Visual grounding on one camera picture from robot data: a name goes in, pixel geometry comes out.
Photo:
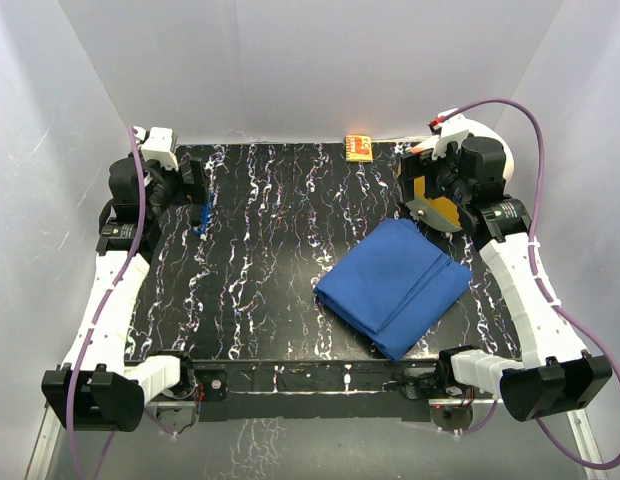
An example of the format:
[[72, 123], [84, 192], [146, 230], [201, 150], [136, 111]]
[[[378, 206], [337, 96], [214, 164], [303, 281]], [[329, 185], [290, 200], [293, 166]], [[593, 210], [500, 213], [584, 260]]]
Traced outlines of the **blue surgical drape cloth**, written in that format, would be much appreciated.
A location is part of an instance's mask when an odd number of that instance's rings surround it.
[[472, 273], [409, 219], [386, 219], [314, 287], [314, 294], [387, 359], [401, 360], [466, 292]]

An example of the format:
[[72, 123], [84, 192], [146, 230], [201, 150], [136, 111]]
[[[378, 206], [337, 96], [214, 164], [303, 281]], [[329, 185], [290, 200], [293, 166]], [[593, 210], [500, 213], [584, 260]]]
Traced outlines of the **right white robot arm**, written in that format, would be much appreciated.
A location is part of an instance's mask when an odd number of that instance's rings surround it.
[[506, 302], [519, 343], [517, 361], [462, 346], [440, 353], [433, 381], [456, 397], [474, 387], [504, 402], [520, 421], [588, 406], [612, 375], [537, 282], [543, 268], [529, 253], [531, 217], [506, 194], [514, 160], [496, 134], [431, 137], [402, 155], [398, 182], [411, 214], [441, 232], [468, 235]]

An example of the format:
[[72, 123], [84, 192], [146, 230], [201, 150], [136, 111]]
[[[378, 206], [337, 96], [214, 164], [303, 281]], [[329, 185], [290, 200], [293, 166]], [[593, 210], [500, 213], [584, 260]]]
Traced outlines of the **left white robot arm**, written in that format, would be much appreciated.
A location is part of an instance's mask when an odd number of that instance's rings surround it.
[[81, 325], [61, 364], [44, 373], [41, 390], [62, 426], [75, 431], [135, 430], [146, 405], [168, 392], [190, 396], [197, 376], [184, 355], [163, 351], [126, 363], [137, 298], [172, 207], [193, 206], [195, 233], [209, 210], [204, 163], [190, 157], [171, 170], [156, 155], [131, 153], [109, 168], [111, 193], [99, 217], [96, 270]]

